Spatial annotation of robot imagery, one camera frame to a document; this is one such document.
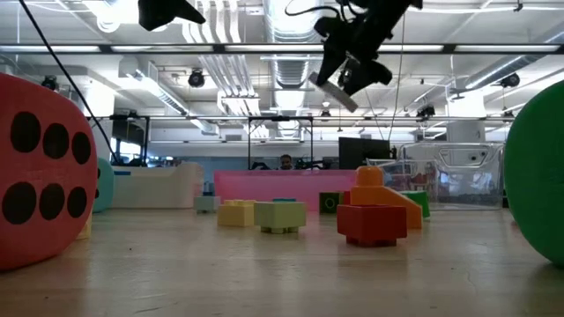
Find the black dot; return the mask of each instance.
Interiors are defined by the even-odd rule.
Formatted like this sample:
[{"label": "black dot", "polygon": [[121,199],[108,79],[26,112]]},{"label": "black dot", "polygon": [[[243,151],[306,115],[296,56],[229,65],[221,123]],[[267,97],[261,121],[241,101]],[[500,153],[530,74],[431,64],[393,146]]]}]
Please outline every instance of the black dot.
[{"label": "black dot", "polygon": [[64,206],[64,190],[59,184],[48,184],[39,198],[39,211],[45,220],[53,220]]},{"label": "black dot", "polygon": [[12,225],[22,225],[32,217],[37,195],[33,185],[19,182],[11,185],[2,199],[2,212]]},{"label": "black dot", "polygon": [[82,132],[78,132],[72,138],[72,155],[74,159],[80,164],[88,162],[90,158],[90,140],[88,136]]},{"label": "black dot", "polygon": [[78,218],[85,213],[88,198],[84,188],[74,188],[69,193],[67,200],[67,210],[71,217]]},{"label": "black dot", "polygon": [[10,131],[11,146],[16,151],[29,153],[41,140],[41,125],[35,114],[20,112],[14,116]]},{"label": "black dot", "polygon": [[43,152],[52,159],[60,159],[68,150],[69,132],[62,124],[51,124],[43,135]]}]

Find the red toy block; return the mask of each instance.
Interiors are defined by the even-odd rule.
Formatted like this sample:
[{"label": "red toy block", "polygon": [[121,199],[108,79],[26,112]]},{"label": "red toy block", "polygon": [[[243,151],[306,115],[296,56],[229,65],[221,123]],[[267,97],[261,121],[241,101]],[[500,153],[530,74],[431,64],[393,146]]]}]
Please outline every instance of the red toy block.
[{"label": "red toy block", "polygon": [[351,204],[351,191],[350,190],[345,191],[345,198],[344,198],[343,204]]},{"label": "red toy block", "polygon": [[399,206],[351,206],[337,208],[337,231],[347,243],[363,247],[395,246],[407,237],[407,210]]}]

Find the pink panel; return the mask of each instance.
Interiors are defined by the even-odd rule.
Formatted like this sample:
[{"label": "pink panel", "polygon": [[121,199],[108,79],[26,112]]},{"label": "pink panel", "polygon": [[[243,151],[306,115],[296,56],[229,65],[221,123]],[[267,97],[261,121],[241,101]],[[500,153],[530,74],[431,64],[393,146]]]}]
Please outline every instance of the pink panel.
[{"label": "pink panel", "polygon": [[216,195],[226,199],[248,199],[269,202],[274,198],[296,198],[319,208],[319,193],[346,191],[354,186],[356,171],[217,171],[214,175]]}]

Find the computer monitor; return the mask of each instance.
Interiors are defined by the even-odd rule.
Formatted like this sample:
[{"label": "computer monitor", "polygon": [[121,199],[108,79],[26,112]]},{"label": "computer monitor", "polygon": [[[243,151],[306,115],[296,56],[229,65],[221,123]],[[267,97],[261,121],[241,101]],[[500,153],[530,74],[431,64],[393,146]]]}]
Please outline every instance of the computer monitor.
[{"label": "computer monitor", "polygon": [[357,169],[366,159],[390,159],[390,141],[353,137],[338,139],[339,169]]}]

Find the clear plastic container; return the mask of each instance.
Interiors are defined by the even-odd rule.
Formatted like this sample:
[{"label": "clear plastic container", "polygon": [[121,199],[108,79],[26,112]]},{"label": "clear plastic container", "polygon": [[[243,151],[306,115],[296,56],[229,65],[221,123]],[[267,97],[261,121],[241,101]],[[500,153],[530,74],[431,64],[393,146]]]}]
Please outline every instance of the clear plastic container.
[{"label": "clear plastic container", "polygon": [[370,159],[386,186],[426,190],[432,210],[497,210],[503,197],[503,144],[418,143],[399,148],[398,160]]}]

